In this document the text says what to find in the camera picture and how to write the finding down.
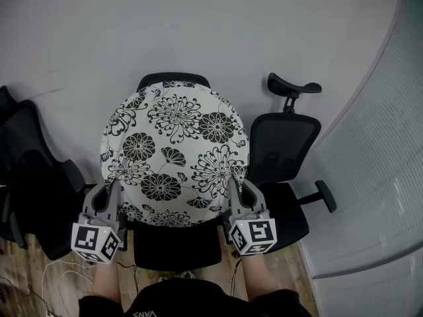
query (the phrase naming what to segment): mesh chair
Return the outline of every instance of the mesh chair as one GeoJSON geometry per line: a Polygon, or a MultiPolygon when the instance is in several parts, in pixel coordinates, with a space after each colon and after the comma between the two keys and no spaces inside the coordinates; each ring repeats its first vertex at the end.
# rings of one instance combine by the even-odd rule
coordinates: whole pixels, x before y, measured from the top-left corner
{"type": "MultiPolygon", "coordinates": [[[[210,88],[207,79],[200,75],[156,73],[145,76],[138,89],[165,81],[186,81],[210,88]]],[[[217,218],[188,228],[128,223],[127,227],[134,230],[135,264],[144,269],[184,271],[219,263],[221,251],[217,225],[220,221],[217,218]]]]}
{"type": "Polygon", "coordinates": [[[309,225],[300,205],[323,199],[332,213],[336,203],[323,181],[316,182],[317,193],[303,199],[296,198],[288,183],[280,183],[297,176],[321,130],[320,122],[316,119],[295,114],[295,100],[303,92],[321,92],[321,87],[317,83],[295,86],[271,73],[268,89],[286,97],[284,112],[263,114],[252,124],[248,179],[264,194],[270,216],[275,218],[278,242],[269,250],[273,252],[309,233],[309,225]]]}
{"type": "MultiPolygon", "coordinates": [[[[0,90],[4,97],[6,90],[0,90]]],[[[71,160],[57,161],[43,138],[38,113],[29,100],[8,109],[0,123],[0,236],[26,247],[36,235],[51,260],[71,251],[72,224],[78,219],[85,181],[71,160]]]]}

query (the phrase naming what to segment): white marker cube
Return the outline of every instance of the white marker cube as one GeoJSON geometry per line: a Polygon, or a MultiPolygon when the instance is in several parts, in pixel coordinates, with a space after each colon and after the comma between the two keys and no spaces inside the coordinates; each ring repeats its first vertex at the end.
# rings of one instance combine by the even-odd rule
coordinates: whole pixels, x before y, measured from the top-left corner
{"type": "Polygon", "coordinates": [[[240,255],[263,254],[278,241],[274,219],[235,221],[229,236],[240,255]]]}
{"type": "Polygon", "coordinates": [[[87,261],[109,264],[119,243],[118,235],[110,227],[73,224],[72,250],[87,261]]]}

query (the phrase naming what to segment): white cable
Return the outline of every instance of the white cable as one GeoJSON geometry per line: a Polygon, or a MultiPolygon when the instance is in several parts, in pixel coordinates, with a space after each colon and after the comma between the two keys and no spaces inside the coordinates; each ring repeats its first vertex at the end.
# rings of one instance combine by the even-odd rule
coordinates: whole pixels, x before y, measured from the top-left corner
{"type": "Polygon", "coordinates": [[[60,300],[61,300],[61,303],[63,304],[63,306],[65,307],[65,309],[66,309],[66,312],[67,312],[67,315],[69,316],[69,317],[71,317],[71,315],[70,315],[70,313],[69,313],[69,311],[68,311],[68,309],[67,309],[67,307],[66,307],[66,305],[65,305],[65,302],[64,302],[64,300],[63,300],[63,297],[62,297],[62,295],[61,295],[61,292],[60,292],[60,287],[59,287],[59,281],[60,281],[60,279],[64,276],[64,275],[66,275],[68,272],[73,272],[73,273],[76,273],[77,275],[80,275],[80,276],[82,276],[82,277],[85,277],[86,279],[88,279],[91,283],[93,283],[93,280],[91,279],[91,278],[89,278],[89,277],[87,277],[87,276],[85,276],[85,275],[83,275],[82,273],[79,273],[79,272],[76,272],[76,271],[73,271],[73,270],[67,270],[67,271],[65,271],[60,277],[59,277],[59,279],[58,279],[58,281],[56,282],[56,287],[58,288],[58,291],[59,291],[59,296],[60,296],[60,300]]]}
{"type": "MultiPolygon", "coordinates": [[[[44,300],[44,276],[46,275],[47,267],[49,265],[52,265],[52,264],[55,264],[55,263],[58,263],[58,262],[66,263],[66,264],[79,265],[81,267],[95,267],[96,266],[96,264],[95,265],[83,265],[83,264],[80,264],[80,263],[77,263],[77,262],[67,262],[67,261],[63,261],[63,260],[57,260],[57,261],[54,261],[52,263],[47,264],[46,267],[44,268],[44,273],[42,274],[42,278],[41,278],[41,298],[43,300],[44,300]]],[[[44,310],[47,312],[46,303],[44,303],[44,310]]]]}

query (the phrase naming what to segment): shirt sleeve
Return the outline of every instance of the shirt sleeve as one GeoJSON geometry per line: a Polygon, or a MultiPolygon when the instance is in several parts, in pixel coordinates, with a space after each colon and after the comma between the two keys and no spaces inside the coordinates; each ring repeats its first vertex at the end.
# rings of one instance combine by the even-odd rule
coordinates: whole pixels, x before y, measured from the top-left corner
{"type": "Polygon", "coordinates": [[[113,300],[98,296],[85,296],[79,300],[79,317],[121,317],[122,305],[113,300]]]}
{"type": "Polygon", "coordinates": [[[291,290],[277,290],[259,296],[251,304],[258,315],[311,317],[310,313],[299,302],[298,293],[291,290]]]}

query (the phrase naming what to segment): cable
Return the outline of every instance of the cable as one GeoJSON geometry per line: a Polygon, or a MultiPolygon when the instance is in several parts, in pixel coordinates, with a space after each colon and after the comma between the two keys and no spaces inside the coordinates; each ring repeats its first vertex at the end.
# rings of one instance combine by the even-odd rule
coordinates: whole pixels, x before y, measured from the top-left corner
{"type": "Polygon", "coordinates": [[[59,281],[60,281],[60,279],[61,279],[64,275],[66,275],[68,272],[73,272],[73,273],[76,273],[77,275],[80,275],[80,276],[82,276],[82,277],[85,277],[85,278],[86,278],[86,279],[88,279],[91,283],[93,283],[93,280],[92,280],[91,278],[89,278],[89,277],[87,277],[87,276],[83,275],[82,273],[79,273],[79,272],[76,272],[76,271],[73,271],[73,270],[67,270],[67,271],[65,271],[64,273],[62,273],[62,275],[59,277],[58,281],[56,282],[56,287],[58,288],[58,291],[59,291],[59,296],[60,296],[61,303],[62,303],[62,304],[63,304],[63,306],[65,307],[66,312],[67,312],[67,315],[68,315],[69,317],[71,317],[71,315],[70,315],[70,313],[69,313],[69,311],[68,311],[68,309],[67,309],[67,307],[66,307],[66,305],[65,305],[65,301],[63,300],[63,296],[61,295],[61,292],[60,292],[60,287],[59,287],[59,281]]]}
{"type": "Polygon", "coordinates": [[[47,268],[50,265],[58,263],[58,262],[66,263],[66,264],[72,264],[72,265],[79,265],[79,266],[85,267],[85,268],[96,266],[96,264],[95,265],[83,265],[83,264],[80,264],[80,263],[77,263],[77,262],[67,262],[67,261],[63,261],[63,260],[57,260],[57,261],[54,261],[52,263],[47,264],[46,267],[44,268],[44,273],[42,274],[42,278],[41,278],[41,299],[44,302],[44,310],[46,312],[48,311],[48,309],[47,309],[47,304],[45,303],[45,300],[44,300],[44,276],[46,275],[47,268]]]}
{"type": "Polygon", "coordinates": [[[241,263],[243,259],[241,258],[238,262],[237,265],[235,266],[235,270],[233,272],[233,276],[232,276],[232,283],[231,283],[231,296],[233,297],[233,295],[235,294],[235,275],[237,274],[237,269],[238,269],[238,265],[241,263]]]}
{"type": "Polygon", "coordinates": [[[117,262],[117,264],[119,264],[121,267],[124,267],[126,269],[129,268],[129,267],[134,267],[134,282],[135,282],[135,288],[137,289],[137,295],[138,295],[138,293],[139,293],[139,291],[138,291],[138,278],[137,278],[138,266],[136,266],[135,264],[132,264],[132,265],[124,265],[124,264],[122,264],[120,262],[117,262]]]}
{"type": "Polygon", "coordinates": [[[0,279],[4,279],[5,281],[9,282],[9,284],[16,290],[18,291],[21,295],[25,296],[25,297],[29,297],[30,295],[34,295],[35,297],[37,297],[40,301],[42,301],[44,303],[44,306],[47,307],[47,312],[49,314],[51,314],[53,317],[61,317],[58,314],[54,314],[54,312],[52,310],[50,310],[48,308],[48,304],[47,302],[38,294],[36,293],[33,289],[32,286],[28,284],[28,290],[29,293],[24,293],[22,290],[20,290],[18,287],[16,287],[9,279],[7,279],[6,277],[0,276],[0,279]]]}

